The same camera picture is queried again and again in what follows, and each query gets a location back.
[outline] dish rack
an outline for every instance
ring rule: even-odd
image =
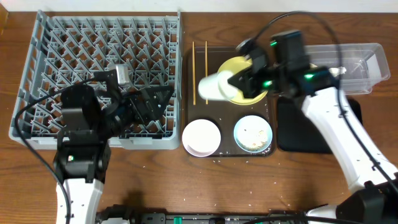
[[[181,15],[164,17],[47,17],[37,13],[12,120],[27,104],[50,91],[92,77],[93,72],[128,66],[130,85],[122,93],[152,86],[175,89],[163,117],[132,124],[109,139],[111,147],[175,149],[180,145],[182,71]],[[105,90],[100,82],[89,82]],[[109,98],[98,97],[105,108]],[[44,100],[21,115],[20,128],[34,149],[56,149],[63,128],[60,95]],[[13,122],[9,137],[17,142]]]

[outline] wood grain surface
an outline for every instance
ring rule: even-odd
[[[131,16],[138,13],[96,13]],[[49,13],[50,16],[93,13]],[[253,36],[276,13],[183,13],[183,46],[232,46]],[[364,127],[380,150],[398,163],[398,15],[322,14],[342,43],[377,42],[391,78],[358,96]],[[0,36],[0,223],[55,223],[55,181],[24,147],[8,137],[9,124],[34,25],[35,13],[11,12]],[[262,37],[301,29],[307,44],[331,40],[311,18],[280,21]],[[40,151],[52,162],[55,151]],[[349,192],[332,155],[276,151],[267,158],[197,159],[180,146],[172,151],[113,149],[99,210],[118,204],[169,212],[267,213],[340,203]]]

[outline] clear plastic container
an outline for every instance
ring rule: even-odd
[[[372,86],[390,78],[386,55],[380,44],[341,44],[343,66],[342,88],[347,94],[368,94]],[[338,67],[334,45],[309,45],[306,51],[316,66]]]

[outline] small bowl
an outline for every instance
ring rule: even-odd
[[[262,152],[271,145],[272,129],[262,117],[245,116],[235,124],[234,139],[236,144],[246,152]]]
[[[182,133],[182,144],[193,156],[212,155],[220,146],[221,133],[218,127],[206,119],[194,120]]]

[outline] black tray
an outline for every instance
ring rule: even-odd
[[[219,67],[229,58],[238,56],[234,47],[208,47],[208,74],[216,73]],[[240,106],[228,101],[206,101],[196,92],[196,105],[193,105],[192,83],[192,50],[185,57],[184,85],[188,88],[185,94],[185,124],[196,119],[208,119],[214,122],[221,131],[221,144],[210,157],[266,157],[276,150],[274,100],[264,97],[253,105]],[[195,84],[205,77],[205,48],[195,47]],[[235,124],[244,116],[257,115],[267,120],[272,128],[271,145],[263,152],[250,153],[241,149],[235,142],[233,129]]]

